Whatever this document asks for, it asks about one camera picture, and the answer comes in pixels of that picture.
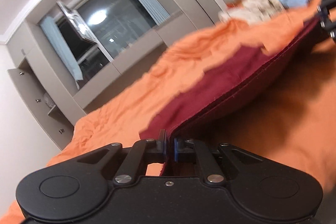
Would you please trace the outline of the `dark red t-shirt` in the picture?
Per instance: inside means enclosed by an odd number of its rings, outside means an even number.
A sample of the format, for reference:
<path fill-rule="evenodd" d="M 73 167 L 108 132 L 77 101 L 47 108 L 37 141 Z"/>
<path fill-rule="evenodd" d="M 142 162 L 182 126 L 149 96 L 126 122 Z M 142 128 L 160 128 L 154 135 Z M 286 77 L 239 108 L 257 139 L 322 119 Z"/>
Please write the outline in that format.
<path fill-rule="evenodd" d="M 155 138 L 166 130 L 167 158 L 159 173 L 169 174 L 174 161 L 174 139 L 207 133 L 213 121 L 239 110 L 260 95 L 287 67 L 291 59 L 316 45 L 319 18 L 313 16 L 290 43 L 267 56 L 261 47 L 242 46 L 223 64 L 207 71 L 188 91 L 172 99 L 140 133 L 141 139 Z"/>

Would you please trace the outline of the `cream white garment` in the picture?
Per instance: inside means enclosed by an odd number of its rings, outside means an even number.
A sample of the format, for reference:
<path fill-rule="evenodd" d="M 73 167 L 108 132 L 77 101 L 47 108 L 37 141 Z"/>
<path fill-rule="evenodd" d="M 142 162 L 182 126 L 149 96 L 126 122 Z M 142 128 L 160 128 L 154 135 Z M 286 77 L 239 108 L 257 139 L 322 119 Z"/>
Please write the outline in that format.
<path fill-rule="evenodd" d="M 219 12 L 218 17 L 222 23 L 238 19 L 251 25 L 266 22 L 284 10 L 279 0 L 241 0 L 237 6 Z"/>

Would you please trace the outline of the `orange bed sheet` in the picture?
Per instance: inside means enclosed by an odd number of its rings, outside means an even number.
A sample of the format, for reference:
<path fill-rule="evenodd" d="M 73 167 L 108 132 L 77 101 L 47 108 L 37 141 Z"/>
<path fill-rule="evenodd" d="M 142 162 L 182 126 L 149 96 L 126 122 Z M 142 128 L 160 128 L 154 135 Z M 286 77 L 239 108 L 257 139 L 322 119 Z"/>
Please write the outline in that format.
<path fill-rule="evenodd" d="M 72 141 L 49 165 L 109 143 L 132 145 L 172 99 L 240 47 L 261 47 L 267 56 L 284 49 L 319 3 L 311 0 L 262 24 L 231 20 L 178 40 L 138 81 L 81 118 Z M 335 187 L 335 44 L 327 40 L 296 56 L 270 87 L 211 131 L 202 135 L 303 170 L 330 192 Z"/>

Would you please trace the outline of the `grey window cabinet unit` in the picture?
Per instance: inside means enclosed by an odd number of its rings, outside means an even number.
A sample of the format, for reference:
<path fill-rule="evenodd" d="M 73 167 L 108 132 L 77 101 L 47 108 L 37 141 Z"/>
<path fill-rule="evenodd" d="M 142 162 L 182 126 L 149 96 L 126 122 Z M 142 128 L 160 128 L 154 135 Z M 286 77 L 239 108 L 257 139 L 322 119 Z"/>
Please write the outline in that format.
<path fill-rule="evenodd" d="M 75 123 L 139 79 L 177 39 L 212 26 L 215 0 L 41 0 L 8 42 L 24 103 L 64 149 Z"/>

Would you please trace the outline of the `light blue curtain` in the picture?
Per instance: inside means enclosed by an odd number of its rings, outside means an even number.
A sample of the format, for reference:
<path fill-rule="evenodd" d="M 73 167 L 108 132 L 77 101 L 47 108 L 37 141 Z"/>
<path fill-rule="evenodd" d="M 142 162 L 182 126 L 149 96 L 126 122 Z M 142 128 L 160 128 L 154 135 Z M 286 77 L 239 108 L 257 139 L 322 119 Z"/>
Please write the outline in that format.
<path fill-rule="evenodd" d="M 66 40 L 63 38 L 58 26 L 54 22 L 54 19 L 47 15 L 40 22 L 40 26 L 55 52 L 58 54 L 69 73 L 74 78 L 76 87 L 79 90 L 79 81 L 84 80 L 82 70 L 80 69 L 80 66 L 78 65 L 77 60 L 71 52 Z"/>

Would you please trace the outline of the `window with open pane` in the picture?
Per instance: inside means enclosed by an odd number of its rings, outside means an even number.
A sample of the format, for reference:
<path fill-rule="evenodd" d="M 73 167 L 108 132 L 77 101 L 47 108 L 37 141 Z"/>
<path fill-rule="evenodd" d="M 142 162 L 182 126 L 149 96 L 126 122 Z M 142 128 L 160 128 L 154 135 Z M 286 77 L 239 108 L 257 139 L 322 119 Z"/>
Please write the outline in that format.
<path fill-rule="evenodd" d="M 139 0 L 88 0 L 77 12 L 75 26 L 54 22 L 82 70 L 80 88 L 156 25 Z"/>

